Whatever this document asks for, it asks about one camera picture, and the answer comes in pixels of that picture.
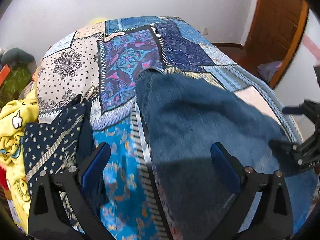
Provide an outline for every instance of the beige mandala print fabric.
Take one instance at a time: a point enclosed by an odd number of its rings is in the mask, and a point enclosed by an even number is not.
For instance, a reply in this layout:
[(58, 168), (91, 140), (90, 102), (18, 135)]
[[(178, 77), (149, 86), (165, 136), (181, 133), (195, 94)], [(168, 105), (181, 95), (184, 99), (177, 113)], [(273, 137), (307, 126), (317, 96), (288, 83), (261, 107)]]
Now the beige mandala print fabric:
[(98, 22), (92, 25), (88, 25), (84, 28), (77, 30), (74, 38), (75, 39), (85, 38), (97, 33), (103, 34), (104, 28), (105, 28), (104, 26), (105, 26), (105, 22)]
[(39, 122), (51, 123), (60, 110), (90, 86), (99, 87), (96, 35), (74, 39), (70, 48), (45, 57), (38, 73)]

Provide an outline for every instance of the cartoon character print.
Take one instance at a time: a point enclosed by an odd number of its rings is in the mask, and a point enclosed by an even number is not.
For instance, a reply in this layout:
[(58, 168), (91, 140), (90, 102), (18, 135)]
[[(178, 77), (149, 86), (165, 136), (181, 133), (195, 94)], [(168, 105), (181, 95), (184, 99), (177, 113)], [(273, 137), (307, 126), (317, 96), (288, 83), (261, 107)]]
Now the cartoon character print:
[(0, 154), (2, 155), (2, 160), (4, 160), (5, 164), (9, 164), (9, 162), (11, 161), (10, 158), (17, 159), (20, 156), (20, 153), (23, 151), (22, 149), (23, 136), (20, 137), (19, 135), (16, 135), (14, 140), (15, 140), (15, 143), (11, 146), (11, 148), (0, 150)]
[(30, 194), (28, 191), (28, 185), (27, 185), (27, 181), (26, 178), (21, 178), (16, 180), (16, 182), (14, 183), (17, 186), (17, 190), (19, 195), (21, 196), (21, 199), (24, 202), (29, 202), (31, 200), (30, 198)]
[(12, 118), (12, 125), (15, 129), (22, 127), (23, 119), (20, 117), (20, 110), (17, 112), (16, 116)]

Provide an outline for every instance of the wooden door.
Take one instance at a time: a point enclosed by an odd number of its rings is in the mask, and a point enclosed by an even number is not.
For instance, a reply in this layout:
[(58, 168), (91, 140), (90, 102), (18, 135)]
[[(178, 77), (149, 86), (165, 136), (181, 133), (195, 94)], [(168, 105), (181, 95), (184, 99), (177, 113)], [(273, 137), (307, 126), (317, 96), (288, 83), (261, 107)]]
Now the wooden door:
[(302, 0), (260, 0), (246, 49), (261, 64), (284, 60), (296, 33)]

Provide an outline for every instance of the white wall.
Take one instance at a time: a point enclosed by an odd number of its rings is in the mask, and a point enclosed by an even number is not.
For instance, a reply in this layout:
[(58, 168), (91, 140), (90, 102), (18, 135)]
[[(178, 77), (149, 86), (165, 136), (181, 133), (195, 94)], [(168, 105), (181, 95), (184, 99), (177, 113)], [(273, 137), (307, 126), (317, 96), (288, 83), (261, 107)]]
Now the white wall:
[[(320, 24), (312, 11), (309, 12), (304, 34), (320, 47)], [(276, 95), (284, 105), (298, 105), (305, 98), (320, 101), (320, 88), (313, 70), (316, 62), (316, 57), (301, 43), (287, 72), (275, 88)], [(305, 116), (294, 118), (304, 138), (313, 134), (315, 127)]]
[(0, 19), (0, 47), (19, 47), (37, 62), (47, 48), (92, 19), (178, 16), (211, 42), (240, 43), (252, 0), (13, 0)]
[(245, 42), (247, 41), (248, 35), (249, 35), (249, 31), (251, 28), (251, 24), (252, 24), (252, 20), (256, 11), (256, 6), (257, 6), (257, 1), (258, 0), (251, 0), (251, 4), (250, 4), (250, 8), (249, 8), (249, 14), (248, 14), (248, 18), (244, 27), (244, 32), (241, 38), (241, 42), (240, 44), (242, 44), (243, 46), (245, 45)]

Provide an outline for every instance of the door frame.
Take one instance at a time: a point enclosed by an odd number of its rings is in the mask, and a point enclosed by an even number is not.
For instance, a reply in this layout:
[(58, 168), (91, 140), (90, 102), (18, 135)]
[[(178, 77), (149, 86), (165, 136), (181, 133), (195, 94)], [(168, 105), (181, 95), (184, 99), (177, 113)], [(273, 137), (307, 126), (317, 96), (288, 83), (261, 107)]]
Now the door frame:
[[(260, 6), (261, 6), (261, 1), (262, 0), (257, 0), (257, 5), (256, 5), (256, 9), (254, 12), (254, 16), (253, 16), (253, 20), (252, 20), (252, 24), (250, 27), (250, 31), (247, 37), (247, 40), (244, 44), (244, 49), (247, 49), (249, 42), (251, 40), (252, 34), (253, 34), (253, 30), (257, 24), (257, 19), (258, 19), (258, 13), (260, 10)], [(301, 13), (300, 13), (300, 18), (299, 18), (299, 22), (298, 22), (298, 27), (297, 27), (297, 31), (293, 37), (292, 43), (289, 47), (289, 50), (284, 58), (284, 60), (282, 61), (282, 66), (279, 68), (279, 70), (276, 72), (276, 74), (273, 76), (272, 80), (269, 83), (269, 86), (274, 89), (276, 87), (276, 85), (280, 82), (281, 78), (283, 77), (283, 75), (285, 74), (286, 70), (288, 69), (292, 59), (294, 58), (294, 55), (298, 49), (298, 46), (300, 45), (300, 41), (301, 38), (303, 36), (304, 33), (304, 29), (306, 27), (306, 23), (307, 23), (307, 18), (308, 18), (308, 14), (309, 14), (309, 7), (308, 4), (305, 0), (302, 0), (302, 8), (301, 8)]]

